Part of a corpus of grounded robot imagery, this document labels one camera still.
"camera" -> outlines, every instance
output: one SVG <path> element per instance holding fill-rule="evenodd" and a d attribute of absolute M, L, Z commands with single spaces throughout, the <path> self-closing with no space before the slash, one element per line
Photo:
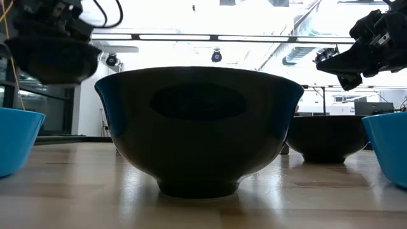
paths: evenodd
<path fill-rule="evenodd" d="M 212 54 L 212 62 L 220 62 L 222 60 L 222 54 L 220 50 L 215 50 L 214 53 Z"/>
<path fill-rule="evenodd" d="M 106 58 L 106 64 L 111 67 L 118 66 L 120 64 L 120 60 L 117 59 L 117 54 L 109 53 L 109 55 Z"/>

